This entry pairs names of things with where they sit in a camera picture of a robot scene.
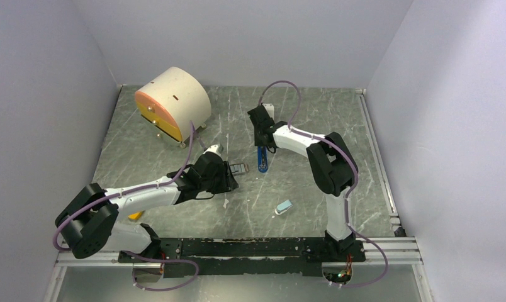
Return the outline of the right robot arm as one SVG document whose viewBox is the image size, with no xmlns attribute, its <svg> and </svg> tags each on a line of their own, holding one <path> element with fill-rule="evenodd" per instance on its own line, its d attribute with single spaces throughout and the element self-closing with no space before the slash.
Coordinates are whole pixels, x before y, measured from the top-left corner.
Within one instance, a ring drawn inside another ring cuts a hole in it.
<svg viewBox="0 0 506 302">
<path fill-rule="evenodd" d="M 256 147 L 273 153 L 288 150 L 308 159 L 313 180 L 324 193 L 327 205 L 326 253 L 332 260 L 342 260 L 356 241 L 349 195 L 358 183 L 358 169 L 341 135 L 318 135 L 283 121 L 276 123 L 265 105 L 247 114 L 254 127 Z"/>
</svg>

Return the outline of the light blue small stapler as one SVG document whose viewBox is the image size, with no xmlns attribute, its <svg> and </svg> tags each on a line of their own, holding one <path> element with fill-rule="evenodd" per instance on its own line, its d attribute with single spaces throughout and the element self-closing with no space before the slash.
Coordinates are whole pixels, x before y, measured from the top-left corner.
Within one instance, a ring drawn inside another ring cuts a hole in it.
<svg viewBox="0 0 506 302">
<path fill-rule="evenodd" d="M 274 209 L 274 213 L 276 215 L 282 215 L 283 213 L 287 212 L 291 207 L 293 206 L 293 203 L 290 200 L 286 200 L 276 206 Z"/>
</svg>

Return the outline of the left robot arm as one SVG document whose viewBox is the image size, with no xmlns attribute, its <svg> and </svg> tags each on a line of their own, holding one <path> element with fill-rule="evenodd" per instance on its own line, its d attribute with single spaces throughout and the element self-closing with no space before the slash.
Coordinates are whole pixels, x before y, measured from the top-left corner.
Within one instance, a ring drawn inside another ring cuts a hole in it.
<svg viewBox="0 0 506 302">
<path fill-rule="evenodd" d="M 206 151 L 195 163 L 138 186 L 103 189 L 97 183 L 89 184 L 56 218 L 55 226 L 67 244 L 65 250 L 77 259 L 110 250 L 131 252 L 150 262 L 161 257 L 159 236 L 148 224 L 126 225 L 122 219 L 199 200 L 201 193 L 212 198 L 238 188 L 231 165 L 218 153 Z"/>
</svg>

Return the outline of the staple tray with staples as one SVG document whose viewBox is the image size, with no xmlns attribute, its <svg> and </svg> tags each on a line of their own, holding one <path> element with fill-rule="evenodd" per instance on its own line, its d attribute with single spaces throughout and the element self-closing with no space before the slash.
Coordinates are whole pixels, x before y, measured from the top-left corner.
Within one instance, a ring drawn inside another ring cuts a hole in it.
<svg viewBox="0 0 506 302">
<path fill-rule="evenodd" d="M 248 173 L 249 168 L 247 164 L 245 163 L 239 163 L 239 164 L 231 164 L 230 165 L 230 172 L 233 175 L 242 175 Z"/>
</svg>

